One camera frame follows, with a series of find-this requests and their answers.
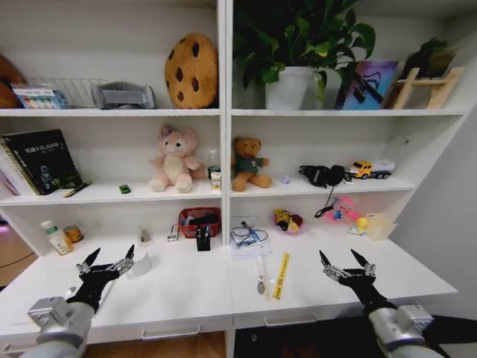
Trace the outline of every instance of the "black cable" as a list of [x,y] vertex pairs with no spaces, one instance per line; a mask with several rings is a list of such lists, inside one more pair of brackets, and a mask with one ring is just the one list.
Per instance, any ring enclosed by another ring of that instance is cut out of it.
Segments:
[[12,263],[8,263],[7,265],[0,266],[0,269],[2,269],[2,268],[4,268],[4,267],[12,266],[12,265],[14,265],[14,264],[16,264],[16,263],[19,263],[20,261],[23,261],[24,259],[30,257],[30,256],[33,255],[33,254],[34,254],[34,252],[32,252],[31,254],[28,254],[28,255],[25,256],[25,257],[22,257],[21,259],[18,259],[17,261],[13,261]]
[[331,198],[331,195],[333,194],[333,189],[335,188],[335,186],[333,185],[331,187],[331,191],[329,192],[329,196],[328,196],[328,200],[326,200],[326,204],[325,206],[323,207],[323,209],[320,209],[316,212],[315,214],[315,218],[316,219],[319,219],[320,217],[322,217],[323,215],[325,215],[326,212],[330,211],[330,210],[333,210],[333,205],[330,205],[328,206],[328,203],[329,203],[329,200]]
[[[238,229],[245,229],[245,228],[244,227],[234,227],[232,229],[232,239],[233,239],[234,243],[239,247],[242,246],[242,245],[250,245],[250,244],[253,244],[254,242],[262,242],[262,241],[265,241],[266,239],[268,239],[268,233],[265,230],[260,230],[260,229],[255,230],[255,229],[253,229],[253,232],[259,237],[259,240],[252,240],[252,241],[247,242],[246,240],[252,236],[252,233],[250,231],[248,231],[248,232],[246,232],[246,234],[241,235],[239,233],[236,233],[236,230],[238,230]],[[257,233],[264,233],[265,237],[262,238]],[[241,241],[237,242],[236,238],[234,236],[237,236],[239,238],[243,237],[243,239]]]

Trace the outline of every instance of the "wooden easel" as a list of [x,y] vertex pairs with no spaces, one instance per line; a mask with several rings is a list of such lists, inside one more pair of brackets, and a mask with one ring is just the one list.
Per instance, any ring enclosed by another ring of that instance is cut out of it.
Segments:
[[438,78],[438,79],[422,79],[416,80],[417,74],[419,73],[419,68],[414,68],[409,71],[408,77],[405,80],[399,80],[396,82],[395,86],[398,87],[395,90],[399,91],[399,94],[396,97],[396,101],[394,102],[392,108],[394,110],[401,110],[409,96],[412,93],[413,87],[417,86],[431,86],[432,93],[431,98],[429,99],[429,103],[427,104],[426,109],[428,110],[436,110],[441,108],[443,103],[447,100],[447,97],[452,91],[452,88],[457,83],[458,79],[460,78],[464,67],[454,67],[449,71],[449,74],[445,78]]

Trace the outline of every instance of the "brown teddy bear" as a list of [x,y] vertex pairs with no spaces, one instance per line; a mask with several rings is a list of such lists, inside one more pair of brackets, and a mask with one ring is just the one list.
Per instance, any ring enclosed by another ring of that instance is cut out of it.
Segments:
[[233,140],[233,150],[236,153],[232,157],[232,166],[236,168],[236,178],[232,182],[232,189],[243,192],[247,183],[261,188],[271,186],[271,178],[267,174],[257,174],[259,168],[269,164],[268,158],[257,158],[262,143],[256,138],[237,137]]

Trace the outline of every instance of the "yellow toy truck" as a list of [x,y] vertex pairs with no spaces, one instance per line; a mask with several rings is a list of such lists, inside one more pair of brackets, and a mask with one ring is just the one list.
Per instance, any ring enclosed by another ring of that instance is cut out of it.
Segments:
[[347,171],[354,178],[360,179],[386,179],[392,174],[396,168],[396,164],[389,159],[374,160],[357,160],[352,166],[347,168]]

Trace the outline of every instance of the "red plastic basket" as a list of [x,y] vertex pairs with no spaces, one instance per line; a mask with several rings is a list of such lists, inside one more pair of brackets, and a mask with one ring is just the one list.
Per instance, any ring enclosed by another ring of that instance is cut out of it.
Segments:
[[[221,232],[221,210],[218,207],[195,207],[192,209],[184,209],[179,214],[178,225],[180,231],[184,234],[187,239],[195,239],[195,231],[197,230],[198,225],[188,225],[182,226],[181,222],[187,220],[189,216],[193,217],[194,219],[200,219],[204,216],[209,214],[217,214],[218,215],[218,222],[209,224],[209,233],[210,237],[216,236],[218,233]],[[201,228],[205,229],[206,224],[202,224]]]

